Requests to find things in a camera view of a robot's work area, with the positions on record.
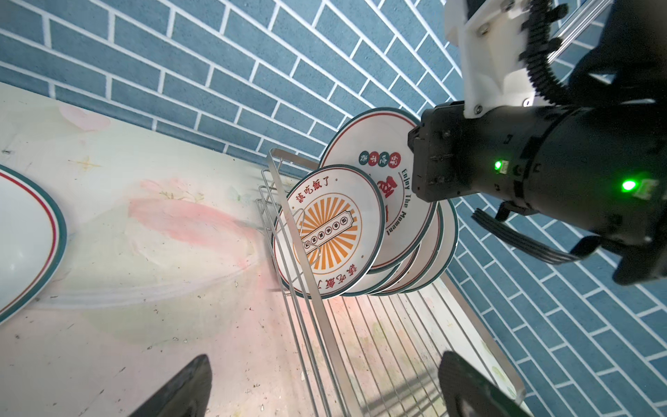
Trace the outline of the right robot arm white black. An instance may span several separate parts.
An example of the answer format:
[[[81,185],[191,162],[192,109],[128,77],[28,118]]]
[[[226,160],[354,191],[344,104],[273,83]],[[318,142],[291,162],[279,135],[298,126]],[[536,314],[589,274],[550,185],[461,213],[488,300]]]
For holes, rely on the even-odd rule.
[[[483,229],[552,265],[602,248],[620,285],[666,276],[666,4],[615,1],[567,83],[550,1],[449,1],[464,98],[425,111],[407,143],[413,188],[432,203],[486,193]]]

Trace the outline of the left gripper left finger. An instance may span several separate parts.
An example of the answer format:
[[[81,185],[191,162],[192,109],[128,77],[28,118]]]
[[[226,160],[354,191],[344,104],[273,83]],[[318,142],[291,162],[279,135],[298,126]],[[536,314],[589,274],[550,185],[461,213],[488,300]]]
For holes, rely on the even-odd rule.
[[[204,416],[212,382],[213,372],[208,356],[200,354],[130,416]]]

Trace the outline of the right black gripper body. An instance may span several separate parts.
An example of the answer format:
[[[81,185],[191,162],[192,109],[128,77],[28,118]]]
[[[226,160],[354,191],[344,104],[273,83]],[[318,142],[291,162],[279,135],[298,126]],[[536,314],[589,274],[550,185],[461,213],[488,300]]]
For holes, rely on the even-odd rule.
[[[429,203],[485,193],[517,199],[512,173],[521,143],[521,108],[501,106],[480,118],[461,104],[429,109],[407,134],[413,152],[413,191]]]

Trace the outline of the large plate red characters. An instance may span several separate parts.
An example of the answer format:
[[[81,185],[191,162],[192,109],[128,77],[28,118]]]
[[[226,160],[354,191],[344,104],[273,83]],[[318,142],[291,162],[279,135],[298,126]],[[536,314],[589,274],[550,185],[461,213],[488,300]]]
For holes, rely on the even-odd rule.
[[[1,167],[1,321],[33,300],[57,271],[67,246],[64,214],[37,183]]]

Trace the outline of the large plate green rim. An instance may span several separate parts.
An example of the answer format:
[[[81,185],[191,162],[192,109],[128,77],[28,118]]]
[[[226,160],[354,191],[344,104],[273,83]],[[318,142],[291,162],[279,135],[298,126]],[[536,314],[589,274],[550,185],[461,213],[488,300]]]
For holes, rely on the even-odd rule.
[[[383,197],[386,228],[372,272],[390,269],[411,255],[434,220],[435,204],[413,191],[407,135],[417,123],[401,109],[371,109],[348,121],[321,156],[321,168],[345,164],[365,172]]]

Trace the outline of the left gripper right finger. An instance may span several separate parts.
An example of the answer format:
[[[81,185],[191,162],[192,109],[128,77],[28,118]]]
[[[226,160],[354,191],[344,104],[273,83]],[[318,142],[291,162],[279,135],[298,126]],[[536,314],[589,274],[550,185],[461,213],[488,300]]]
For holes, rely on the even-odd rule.
[[[439,364],[439,386],[450,416],[529,416],[453,351],[443,353]]]

